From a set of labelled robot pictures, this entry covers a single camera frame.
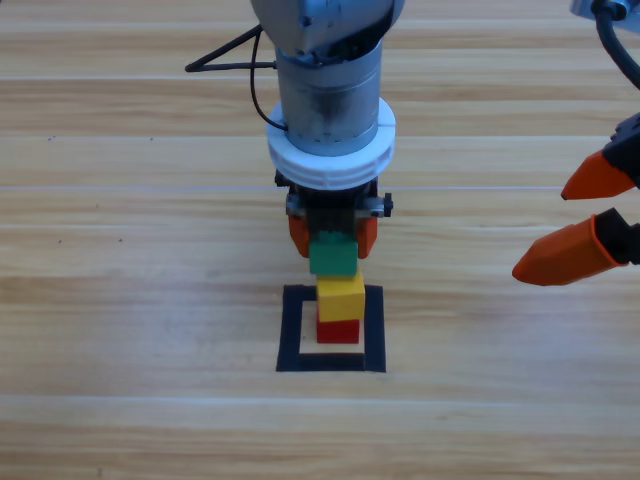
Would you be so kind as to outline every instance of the wood grain surface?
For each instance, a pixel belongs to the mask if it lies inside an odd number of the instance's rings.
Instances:
[[[247,75],[183,73],[250,2],[3,0],[0,479],[640,478],[640,274],[511,277],[561,226],[639,220],[635,192],[559,197],[638,110],[568,10],[407,0],[397,208],[363,264],[389,373],[277,374],[282,286],[313,279]]]

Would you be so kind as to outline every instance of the black cable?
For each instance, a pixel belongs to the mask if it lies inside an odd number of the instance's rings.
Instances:
[[[224,70],[250,70],[251,62],[249,63],[222,63],[219,65],[205,65],[204,67],[200,67],[198,72],[220,72]],[[255,68],[273,68],[274,70],[278,67],[276,66],[276,62],[256,62]]]
[[[210,54],[205,55],[204,57],[202,57],[202,58],[196,60],[195,62],[187,65],[185,67],[185,71],[187,73],[193,73],[193,72],[199,71],[207,63],[215,60],[216,58],[220,58],[221,56],[223,56],[224,54],[230,52],[234,48],[239,47],[243,43],[248,42],[249,40],[251,40],[252,38],[256,37],[261,32],[262,32],[262,25],[257,25],[255,27],[253,27],[251,30],[249,30],[246,33],[243,33],[238,38],[236,38],[234,40],[231,40],[226,45],[223,45],[222,47],[220,47],[217,50],[211,52]]]
[[[278,128],[280,130],[284,130],[286,132],[287,130],[289,130],[289,127],[287,127],[286,125],[279,125],[273,120],[271,120],[269,117],[267,117],[264,114],[264,112],[260,108],[260,105],[258,104],[258,97],[256,96],[255,66],[256,66],[256,57],[258,56],[258,45],[260,45],[260,35],[262,35],[262,27],[260,27],[260,30],[256,34],[256,39],[253,44],[253,54],[251,55],[251,73],[249,76],[249,83],[251,84],[251,98],[253,100],[253,105],[256,107],[256,111],[258,112],[258,115],[260,115],[265,122],[267,122],[272,127]]]
[[[614,11],[603,8],[596,14],[596,25],[602,46],[620,71],[640,90],[640,66],[624,48],[613,28]]]

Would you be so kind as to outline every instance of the white ring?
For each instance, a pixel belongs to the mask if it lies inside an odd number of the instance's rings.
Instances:
[[[283,123],[282,104],[270,116]],[[321,157],[299,150],[285,132],[267,125],[269,153],[276,169],[297,185],[316,190],[347,190],[378,177],[391,163],[395,151],[396,118],[391,107],[380,99],[378,133],[364,147],[348,155]]]

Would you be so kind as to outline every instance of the metal cylinder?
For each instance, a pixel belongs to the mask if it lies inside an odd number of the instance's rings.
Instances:
[[[276,50],[289,141],[303,152],[336,157],[367,146],[378,131],[382,42],[335,65]]]

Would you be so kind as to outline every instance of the black square outline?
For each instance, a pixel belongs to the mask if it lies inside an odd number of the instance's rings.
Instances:
[[[300,353],[302,304],[316,300],[315,287],[285,285],[276,371],[385,373],[383,288],[365,287],[364,353]]]

